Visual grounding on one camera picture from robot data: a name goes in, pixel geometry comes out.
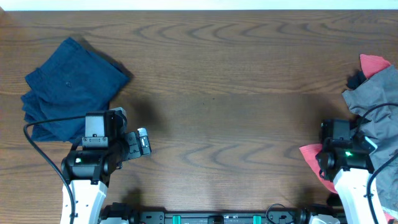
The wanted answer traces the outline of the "grey shorts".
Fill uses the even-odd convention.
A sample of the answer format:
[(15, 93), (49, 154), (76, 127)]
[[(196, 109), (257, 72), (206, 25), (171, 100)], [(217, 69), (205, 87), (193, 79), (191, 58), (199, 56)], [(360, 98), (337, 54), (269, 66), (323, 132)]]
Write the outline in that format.
[[(378, 148), (370, 153), (375, 169), (378, 169), (397, 153), (397, 69), (391, 65), (373, 75), (355, 90), (346, 90), (342, 96), (353, 113), (364, 116), (371, 108), (378, 108), (368, 115), (360, 126), (360, 133), (372, 139)], [(376, 177), (376, 187), (383, 210), (397, 217), (397, 159)]]

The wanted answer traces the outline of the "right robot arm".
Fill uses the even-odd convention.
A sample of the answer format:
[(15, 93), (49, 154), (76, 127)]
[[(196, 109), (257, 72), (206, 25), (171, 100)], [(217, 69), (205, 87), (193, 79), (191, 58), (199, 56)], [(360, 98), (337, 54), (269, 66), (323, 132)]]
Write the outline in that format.
[(386, 223), (366, 146), (374, 144), (366, 138), (326, 137), (316, 155), (319, 176), (333, 183), (348, 223)]

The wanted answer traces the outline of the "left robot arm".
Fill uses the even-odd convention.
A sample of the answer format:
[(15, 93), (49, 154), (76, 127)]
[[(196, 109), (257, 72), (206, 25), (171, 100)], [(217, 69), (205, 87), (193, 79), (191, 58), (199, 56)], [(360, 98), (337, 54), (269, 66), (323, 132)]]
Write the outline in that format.
[(145, 128), (130, 133), (87, 131), (82, 150), (72, 150), (62, 161), (63, 186), (61, 223), (98, 223), (107, 196), (110, 175), (124, 161), (149, 155)]

